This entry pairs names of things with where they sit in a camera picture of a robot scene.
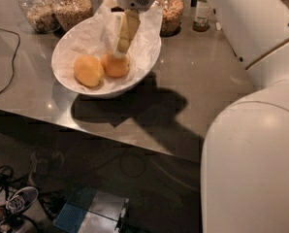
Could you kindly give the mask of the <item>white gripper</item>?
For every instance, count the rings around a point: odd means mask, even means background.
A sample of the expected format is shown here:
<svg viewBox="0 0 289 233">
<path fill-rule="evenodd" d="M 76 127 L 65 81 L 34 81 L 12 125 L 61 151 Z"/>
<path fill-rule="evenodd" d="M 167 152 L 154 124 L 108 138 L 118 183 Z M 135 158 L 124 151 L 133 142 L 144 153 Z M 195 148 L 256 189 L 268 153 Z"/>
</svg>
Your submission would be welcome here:
<svg viewBox="0 0 289 233">
<path fill-rule="evenodd" d="M 118 18 L 118 32 L 115 52 L 126 54 L 140 27 L 138 11 L 147 11 L 155 0 L 116 0 L 118 6 L 125 11 Z"/>
</svg>

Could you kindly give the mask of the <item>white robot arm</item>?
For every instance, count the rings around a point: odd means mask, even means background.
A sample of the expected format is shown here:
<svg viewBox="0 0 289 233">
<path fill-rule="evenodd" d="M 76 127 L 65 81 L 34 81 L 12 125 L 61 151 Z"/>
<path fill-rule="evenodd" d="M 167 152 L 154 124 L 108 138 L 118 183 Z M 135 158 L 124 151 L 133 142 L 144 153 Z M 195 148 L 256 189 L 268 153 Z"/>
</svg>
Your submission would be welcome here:
<svg viewBox="0 0 289 233">
<path fill-rule="evenodd" d="M 190 233 L 289 233 L 289 8 L 208 0 L 255 90 L 206 135 L 201 214 Z"/>
</svg>

